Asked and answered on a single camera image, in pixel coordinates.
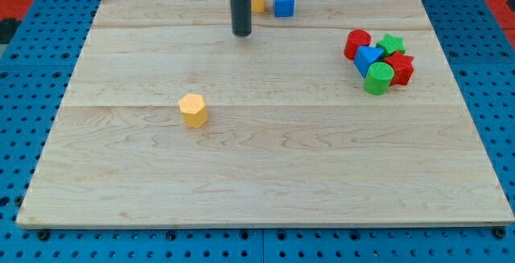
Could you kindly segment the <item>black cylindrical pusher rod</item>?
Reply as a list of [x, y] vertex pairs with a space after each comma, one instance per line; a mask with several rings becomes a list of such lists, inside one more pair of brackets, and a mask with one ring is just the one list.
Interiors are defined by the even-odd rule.
[[251, 0], [230, 0], [234, 35], [246, 37], [252, 31]]

